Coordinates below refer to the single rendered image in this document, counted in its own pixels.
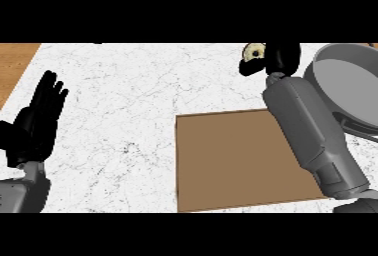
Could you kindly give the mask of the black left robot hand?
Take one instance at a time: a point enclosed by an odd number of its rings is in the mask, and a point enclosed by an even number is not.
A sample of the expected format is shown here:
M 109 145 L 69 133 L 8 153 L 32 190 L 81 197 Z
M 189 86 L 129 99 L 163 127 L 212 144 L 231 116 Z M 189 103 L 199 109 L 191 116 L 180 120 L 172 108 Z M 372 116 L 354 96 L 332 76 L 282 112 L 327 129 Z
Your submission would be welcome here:
M 50 157 L 66 95 L 63 82 L 47 70 L 31 103 L 20 109 L 13 123 L 0 121 L 0 150 L 5 151 L 10 168 L 29 161 L 42 162 Z

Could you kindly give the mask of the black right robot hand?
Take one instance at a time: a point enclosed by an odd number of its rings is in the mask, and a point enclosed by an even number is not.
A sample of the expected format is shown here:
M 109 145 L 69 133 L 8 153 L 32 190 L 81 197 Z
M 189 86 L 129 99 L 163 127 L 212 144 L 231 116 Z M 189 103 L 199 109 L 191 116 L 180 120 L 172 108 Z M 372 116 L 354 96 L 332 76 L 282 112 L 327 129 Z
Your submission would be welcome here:
M 264 57 L 261 59 L 252 59 L 245 62 L 240 59 L 239 73 L 243 76 L 249 76 L 259 71 L 265 71 L 265 74 L 282 73 L 285 76 L 290 76 L 299 66 L 301 47 L 298 43 L 264 43 Z

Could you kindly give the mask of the cream cupcake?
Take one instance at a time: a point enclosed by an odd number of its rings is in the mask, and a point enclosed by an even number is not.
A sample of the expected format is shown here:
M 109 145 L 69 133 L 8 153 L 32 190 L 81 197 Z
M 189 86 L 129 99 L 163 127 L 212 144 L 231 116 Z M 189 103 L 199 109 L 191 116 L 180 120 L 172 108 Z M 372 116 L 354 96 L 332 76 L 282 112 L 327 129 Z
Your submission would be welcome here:
M 252 59 L 261 59 L 264 57 L 265 44 L 264 43 L 249 43 L 242 51 L 242 59 L 245 62 Z

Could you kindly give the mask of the grey metal pot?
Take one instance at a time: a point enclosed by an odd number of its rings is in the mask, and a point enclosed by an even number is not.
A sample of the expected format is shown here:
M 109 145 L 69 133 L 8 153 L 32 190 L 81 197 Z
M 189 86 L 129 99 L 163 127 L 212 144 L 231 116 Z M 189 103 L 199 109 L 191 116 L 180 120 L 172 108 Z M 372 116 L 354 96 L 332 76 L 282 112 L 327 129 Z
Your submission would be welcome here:
M 378 49 L 357 43 L 324 45 L 302 78 L 344 132 L 378 143 Z

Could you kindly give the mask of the brown flat tray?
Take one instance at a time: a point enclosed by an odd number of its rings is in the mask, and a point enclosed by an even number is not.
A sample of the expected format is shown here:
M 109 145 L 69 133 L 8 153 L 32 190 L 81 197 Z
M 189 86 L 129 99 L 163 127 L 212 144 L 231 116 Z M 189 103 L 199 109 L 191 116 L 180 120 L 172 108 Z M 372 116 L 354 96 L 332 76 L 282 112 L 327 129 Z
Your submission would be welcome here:
M 181 212 L 323 197 L 267 110 L 175 117 L 175 191 Z

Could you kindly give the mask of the brown wooden board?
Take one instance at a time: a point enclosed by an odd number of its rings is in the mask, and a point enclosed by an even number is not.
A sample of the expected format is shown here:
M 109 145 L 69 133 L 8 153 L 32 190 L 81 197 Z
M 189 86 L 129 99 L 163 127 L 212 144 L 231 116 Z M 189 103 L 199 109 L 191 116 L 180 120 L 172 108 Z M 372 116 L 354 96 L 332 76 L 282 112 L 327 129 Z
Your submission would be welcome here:
M 39 43 L 0 43 L 0 109 L 38 48 Z

